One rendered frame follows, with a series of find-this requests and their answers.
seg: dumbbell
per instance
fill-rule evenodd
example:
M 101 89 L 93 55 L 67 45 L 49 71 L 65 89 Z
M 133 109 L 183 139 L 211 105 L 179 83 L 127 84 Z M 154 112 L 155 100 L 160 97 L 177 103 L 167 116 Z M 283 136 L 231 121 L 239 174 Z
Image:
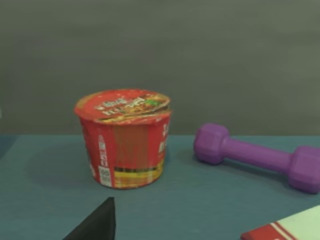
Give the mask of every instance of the dumbbell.
M 206 123 L 196 132 L 193 150 L 200 161 L 212 165 L 222 163 L 224 158 L 238 160 L 286 174 L 295 189 L 320 192 L 320 148 L 299 146 L 294 153 L 287 153 L 232 139 L 226 127 Z

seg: instant noodle cup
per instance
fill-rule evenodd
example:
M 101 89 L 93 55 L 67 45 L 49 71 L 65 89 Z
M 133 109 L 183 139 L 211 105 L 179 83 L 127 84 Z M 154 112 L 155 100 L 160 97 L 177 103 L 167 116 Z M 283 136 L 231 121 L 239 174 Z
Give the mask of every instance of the instant noodle cup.
M 101 91 L 80 99 L 80 119 L 94 179 L 115 189 L 157 180 L 164 168 L 170 99 L 141 89 Z

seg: red lid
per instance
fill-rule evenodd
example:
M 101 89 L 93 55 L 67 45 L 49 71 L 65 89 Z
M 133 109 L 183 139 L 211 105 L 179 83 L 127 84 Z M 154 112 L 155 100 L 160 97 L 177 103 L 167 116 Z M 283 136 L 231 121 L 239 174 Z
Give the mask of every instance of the red lid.
M 142 89 L 117 89 L 83 97 L 74 111 L 83 119 L 110 125 L 159 122 L 171 114 L 170 98 Z

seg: teal tabletop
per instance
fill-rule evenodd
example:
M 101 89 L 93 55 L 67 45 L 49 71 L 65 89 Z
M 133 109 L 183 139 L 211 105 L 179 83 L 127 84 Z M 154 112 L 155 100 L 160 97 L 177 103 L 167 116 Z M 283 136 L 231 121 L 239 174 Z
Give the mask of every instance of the teal tabletop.
M 316 136 L 236 137 L 292 152 Z M 165 170 L 149 186 L 115 190 L 91 177 L 80 135 L 0 136 L 0 239 L 59 240 L 115 197 L 117 240 L 239 240 L 243 232 L 320 204 L 275 172 L 198 162 L 193 136 L 170 136 Z

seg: gray background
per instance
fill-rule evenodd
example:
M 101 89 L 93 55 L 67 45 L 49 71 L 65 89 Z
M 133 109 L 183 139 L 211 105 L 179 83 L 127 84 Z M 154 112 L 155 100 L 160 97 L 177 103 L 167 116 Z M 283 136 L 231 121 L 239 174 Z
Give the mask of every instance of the gray background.
M 82 96 L 172 98 L 172 134 L 320 133 L 320 2 L 1 0 L 3 133 L 79 133 Z

